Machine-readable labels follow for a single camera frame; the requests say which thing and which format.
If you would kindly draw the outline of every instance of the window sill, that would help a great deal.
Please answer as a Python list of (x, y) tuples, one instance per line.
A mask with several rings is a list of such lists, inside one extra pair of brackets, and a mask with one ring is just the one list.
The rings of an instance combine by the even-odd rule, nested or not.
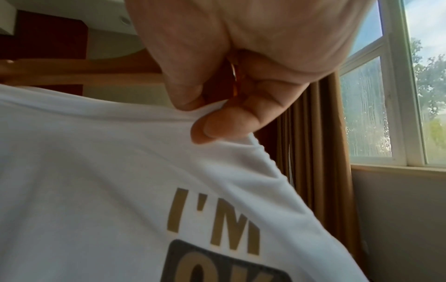
[(446, 178), (446, 169), (432, 167), (411, 167), (393, 165), (365, 165), (352, 164), (353, 171), (384, 172), (393, 174), (404, 174), (418, 177)]

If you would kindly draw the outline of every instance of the ceiling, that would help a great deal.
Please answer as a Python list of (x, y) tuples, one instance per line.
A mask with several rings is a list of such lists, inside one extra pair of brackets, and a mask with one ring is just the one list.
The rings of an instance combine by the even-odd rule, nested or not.
[(83, 21), (89, 28), (136, 34), (121, 22), (129, 19), (124, 0), (7, 0), (18, 10)]

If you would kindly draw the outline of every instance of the white fabric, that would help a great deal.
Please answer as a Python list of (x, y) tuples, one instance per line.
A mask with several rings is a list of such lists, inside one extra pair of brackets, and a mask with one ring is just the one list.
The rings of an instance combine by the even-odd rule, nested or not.
[[(182, 112), (0, 85), (0, 281), (158, 282), (176, 239), (294, 282), (367, 281), (253, 135), (190, 141), (193, 122), (220, 106)], [(166, 228), (177, 188), (189, 191), (178, 233)], [(258, 226), (258, 256), (246, 251), (248, 225), (237, 250), (226, 222), (221, 245), (210, 243), (218, 198)]]

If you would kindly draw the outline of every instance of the gray wall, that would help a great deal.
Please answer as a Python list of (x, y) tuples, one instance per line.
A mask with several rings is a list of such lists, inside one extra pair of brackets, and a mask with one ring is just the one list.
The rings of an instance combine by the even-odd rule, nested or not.
[[(121, 57), (143, 48), (143, 44), (136, 35), (89, 30), (88, 59)], [(172, 107), (163, 84), (84, 86), (84, 96), (113, 102)]]
[(446, 176), (353, 170), (353, 183), (371, 278), (445, 282)]

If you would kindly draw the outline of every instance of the window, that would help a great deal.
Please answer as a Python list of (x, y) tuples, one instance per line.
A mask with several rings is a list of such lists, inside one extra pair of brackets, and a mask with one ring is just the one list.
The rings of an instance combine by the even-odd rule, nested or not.
[(352, 163), (446, 166), (445, 0), (378, 0), (340, 76)]

